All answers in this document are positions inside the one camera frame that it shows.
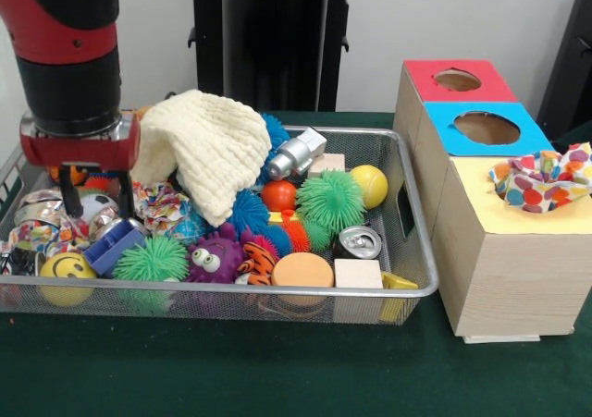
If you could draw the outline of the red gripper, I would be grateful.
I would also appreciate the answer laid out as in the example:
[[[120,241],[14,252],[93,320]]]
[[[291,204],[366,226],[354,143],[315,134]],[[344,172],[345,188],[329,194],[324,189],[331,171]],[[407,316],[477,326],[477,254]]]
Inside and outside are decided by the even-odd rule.
[[[140,121],[131,112],[120,115],[115,126],[86,137],[58,137],[40,130],[37,118],[26,112],[19,126],[20,145],[34,166],[75,165],[116,171],[119,183],[119,215],[130,219],[135,215],[133,184],[130,170],[134,167],[140,146]],[[80,218],[83,207],[71,180],[71,167],[59,167],[59,188],[67,214]]]

